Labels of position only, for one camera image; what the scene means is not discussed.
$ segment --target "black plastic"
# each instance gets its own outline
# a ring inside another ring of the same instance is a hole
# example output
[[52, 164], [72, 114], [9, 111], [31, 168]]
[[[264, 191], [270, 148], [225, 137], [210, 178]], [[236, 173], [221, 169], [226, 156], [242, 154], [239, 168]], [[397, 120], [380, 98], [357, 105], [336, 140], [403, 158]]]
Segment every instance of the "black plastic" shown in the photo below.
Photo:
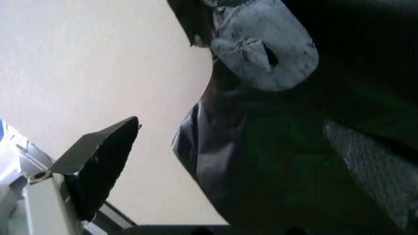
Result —
[[316, 71], [289, 91], [269, 93], [214, 58], [209, 85], [174, 138], [176, 155], [233, 226], [403, 234], [357, 184], [323, 124], [418, 149], [417, 3], [284, 2], [317, 45]]
[[81, 220], [91, 221], [109, 196], [125, 166], [139, 130], [130, 117], [98, 132], [83, 135], [51, 167], [65, 176]]

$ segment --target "garbage bag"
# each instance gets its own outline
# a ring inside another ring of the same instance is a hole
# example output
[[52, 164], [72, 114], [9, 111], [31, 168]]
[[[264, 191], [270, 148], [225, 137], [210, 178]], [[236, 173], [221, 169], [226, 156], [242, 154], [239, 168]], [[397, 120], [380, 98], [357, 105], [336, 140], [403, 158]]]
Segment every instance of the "garbage bag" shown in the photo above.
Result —
[[[324, 127], [331, 120], [374, 136], [389, 151], [399, 142], [417, 152], [417, 5], [283, 2], [317, 46], [316, 69], [291, 89], [266, 91], [213, 53], [210, 82], [181, 124], [174, 152], [232, 225], [403, 234], [412, 225], [394, 220], [365, 189]], [[172, 8], [187, 35], [199, 35], [194, 29], [203, 27], [187, 27], [196, 21]], [[417, 167], [410, 156], [400, 153]], [[411, 201], [402, 213], [414, 208]]]

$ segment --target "white wall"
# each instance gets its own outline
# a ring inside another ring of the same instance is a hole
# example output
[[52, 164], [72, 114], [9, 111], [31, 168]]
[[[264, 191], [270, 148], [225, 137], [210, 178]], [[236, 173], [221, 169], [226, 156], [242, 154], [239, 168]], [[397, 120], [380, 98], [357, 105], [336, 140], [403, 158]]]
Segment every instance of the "white wall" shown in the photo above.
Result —
[[82, 134], [143, 124], [109, 201], [137, 223], [218, 223], [171, 150], [209, 80], [165, 0], [0, 1], [0, 117], [58, 158]]

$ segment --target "textured plastic sheet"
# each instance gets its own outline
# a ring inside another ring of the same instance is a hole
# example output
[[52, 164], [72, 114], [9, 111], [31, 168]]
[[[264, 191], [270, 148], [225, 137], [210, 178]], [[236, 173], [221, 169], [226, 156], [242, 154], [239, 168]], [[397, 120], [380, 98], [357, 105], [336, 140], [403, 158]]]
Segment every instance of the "textured plastic sheet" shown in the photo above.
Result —
[[[416, 152], [417, 5], [284, 3], [317, 45], [316, 70], [290, 90], [265, 92], [214, 57], [209, 85], [173, 141], [177, 157], [232, 225], [299, 227], [313, 235], [403, 234], [402, 223], [327, 139], [324, 121], [390, 140], [385, 148], [402, 143]], [[186, 11], [173, 10], [185, 27], [187, 18], [179, 16]], [[397, 155], [416, 164], [413, 154]]]

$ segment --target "metal bolt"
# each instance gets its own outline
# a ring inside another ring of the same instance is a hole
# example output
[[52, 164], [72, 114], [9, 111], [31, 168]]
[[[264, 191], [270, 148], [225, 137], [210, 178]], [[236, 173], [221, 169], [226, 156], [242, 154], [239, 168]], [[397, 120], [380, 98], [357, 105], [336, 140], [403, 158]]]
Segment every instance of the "metal bolt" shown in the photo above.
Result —
[[36, 184], [38, 182], [44, 181], [46, 179], [48, 179], [49, 177], [52, 176], [51, 171], [46, 170], [46, 171], [41, 171], [39, 173], [36, 173], [35, 175], [30, 176], [29, 178], [29, 184]]

